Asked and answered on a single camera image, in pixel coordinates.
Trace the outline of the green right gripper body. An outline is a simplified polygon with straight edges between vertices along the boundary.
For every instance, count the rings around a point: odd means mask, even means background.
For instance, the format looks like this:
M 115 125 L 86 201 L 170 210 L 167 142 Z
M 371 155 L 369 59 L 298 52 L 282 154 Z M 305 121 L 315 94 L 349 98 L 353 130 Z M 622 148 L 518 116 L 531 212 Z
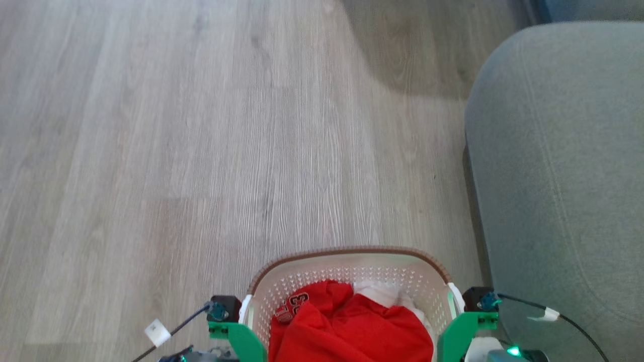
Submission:
M 497 312 L 464 312 L 453 319 L 437 343 L 437 361 L 462 361 L 481 330 L 495 330 Z

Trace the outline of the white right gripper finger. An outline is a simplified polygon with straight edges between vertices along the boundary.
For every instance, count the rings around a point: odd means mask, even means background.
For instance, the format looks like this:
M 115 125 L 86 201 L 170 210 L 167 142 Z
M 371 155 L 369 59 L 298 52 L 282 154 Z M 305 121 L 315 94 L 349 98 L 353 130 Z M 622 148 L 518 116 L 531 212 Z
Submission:
M 452 295 L 452 299 L 455 303 L 455 310 L 457 311 L 458 314 L 464 313 L 465 301 L 464 301 L 464 298 L 462 297 L 462 293 L 454 283 L 448 283 L 448 287 Z

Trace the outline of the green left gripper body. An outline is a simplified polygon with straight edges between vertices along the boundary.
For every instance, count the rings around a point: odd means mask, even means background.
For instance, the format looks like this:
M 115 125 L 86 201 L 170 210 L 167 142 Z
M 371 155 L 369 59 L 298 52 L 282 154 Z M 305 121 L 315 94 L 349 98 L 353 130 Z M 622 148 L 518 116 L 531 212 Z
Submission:
M 209 336 L 212 339 L 226 340 L 239 361 L 267 361 L 264 344 L 248 326 L 232 322 L 209 322 Z

